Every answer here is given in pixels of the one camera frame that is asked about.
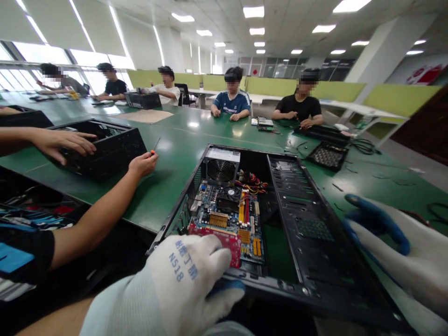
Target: chair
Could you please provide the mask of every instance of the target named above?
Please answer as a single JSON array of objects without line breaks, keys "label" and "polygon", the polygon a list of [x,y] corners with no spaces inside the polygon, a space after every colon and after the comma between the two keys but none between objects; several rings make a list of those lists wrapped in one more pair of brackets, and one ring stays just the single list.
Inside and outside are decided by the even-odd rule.
[{"label": "chair", "polygon": [[90,85],[84,83],[83,87],[87,90],[87,96],[90,95]]},{"label": "chair", "polygon": [[190,100],[190,94],[188,93],[188,86],[186,84],[178,84],[178,83],[174,84],[174,86],[178,87],[183,95],[182,104],[179,104],[179,106],[182,106],[182,105],[190,106],[192,101]]}]

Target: green partition panel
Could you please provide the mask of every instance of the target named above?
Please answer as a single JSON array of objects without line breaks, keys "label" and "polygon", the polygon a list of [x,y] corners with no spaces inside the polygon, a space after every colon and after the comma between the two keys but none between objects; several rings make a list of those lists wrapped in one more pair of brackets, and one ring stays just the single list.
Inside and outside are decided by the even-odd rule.
[{"label": "green partition panel", "polygon": [[175,73],[175,83],[186,84],[190,89],[199,89],[200,77],[199,75],[188,73]]},{"label": "green partition panel", "polygon": [[151,81],[154,85],[163,83],[157,70],[128,70],[127,74],[133,87],[151,87]]},{"label": "green partition panel", "polygon": [[441,86],[380,84],[375,86],[363,105],[410,117],[440,88]]},{"label": "green partition panel", "polygon": [[343,102],[353,102],[364,90],[365,83],[324,82],[321,81],[311,92],[318,99],[329,99]]},{"label": "green partition panel", "polygon": [[284,97],[295,92],[295,79],[248,77],[247,92],[268,96]]},{"label": "green partition panel", "polygon": [[224,76],[203,75],[204,90],[224,91],[226,89]]}]

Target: water bottle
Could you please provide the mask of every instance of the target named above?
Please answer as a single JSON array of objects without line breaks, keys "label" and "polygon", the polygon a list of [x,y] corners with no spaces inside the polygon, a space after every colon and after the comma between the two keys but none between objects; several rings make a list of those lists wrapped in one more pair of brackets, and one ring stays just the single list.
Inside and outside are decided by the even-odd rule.
[{"label": "water bottle", "polygon": [[375,118],[374,110],[370,111],[368,114],[363,116],[363,118],[356,124],[353,135],[355,137],[358,136],[358,134],[360,134],[367,127],[367,125],[372,122],[374,118]]}]

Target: floor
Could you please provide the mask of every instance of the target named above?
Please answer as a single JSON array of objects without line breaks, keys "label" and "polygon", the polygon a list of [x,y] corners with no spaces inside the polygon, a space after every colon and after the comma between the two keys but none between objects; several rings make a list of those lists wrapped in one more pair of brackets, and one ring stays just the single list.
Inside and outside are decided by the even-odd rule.
[{"label": "floor", "polygon": [[[206,100],[206,108],[210,109],[211,100]],[[270,118],[277,102],[263,102],[262,105],[254,105],[253,113],[254,116]],[[338,117],[328,111],[323,111],[323,117],[327,125],[333,125],[338,121]],[[378,139],[371,136],[368,133],[363,134],[364,138],[369,139],[373,143],[378,142]],[[448,193],[448,167],[427,158],[393,140],[387,140],[382,146],[381,151],[387,153],[402,165],[409,168],[416,168],[421,170],[421,177],[432,185],[442,189]]]}]

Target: sleeve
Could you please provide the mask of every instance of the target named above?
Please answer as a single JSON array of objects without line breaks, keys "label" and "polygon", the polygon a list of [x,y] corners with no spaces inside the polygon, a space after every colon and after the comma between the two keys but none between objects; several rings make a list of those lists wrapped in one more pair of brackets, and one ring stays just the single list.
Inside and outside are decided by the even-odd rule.
[{"label": "sleeve", "polygon": [[311,114],[312,117],[322,114],[321,103],[317,99],[315,100],[314,104],[311,106],[309,114]]},{"label": "sleeve", "polygon": [[111,82],[106,83],[106,88],[104,89],[104,92],[107,94],[111,94]]},{"label": "sleeve", "polygon": [[118,85],[118,94],[126,93],[127,92],[127,85],[125,82],[120,81]]},{"label": "sleeve", "polygon": [[218,94],[218,96],[213,101],[213,105],[216,105],[216,107],[219,110],[221,109],[221,107],[223,105],[223,98],[224,98],[224,94],[221,92],[220,94]]},{"label": "sleeve", "polygon": [[285,113],[284,109],[285,109],[285,100],[286,98],[282,98],[281,101],[279,101],[279,103],[277,104],[277,107],[275,108],[276,110],[279,110],[281,113]]},{"label": "sleeve", "polygon": [[175,94],[176,100],[179,101],[179,98],[181,97],[181,90],[175,86],[172,92]]},{"label": "sleeve", "polygon": [[23,232],[2,228],[0,300],[11,301],[34,289],[47,276],[55,250],[51,231]]},{"label": "sleeve", "polygon": [[245,92],[245,93],[242,93],[242,96],[244,98],[244,101],[241,105],[241,111],[248,110],[250,112],[251,111],[251,99],[249,98],[249,94],[247,92]]}]

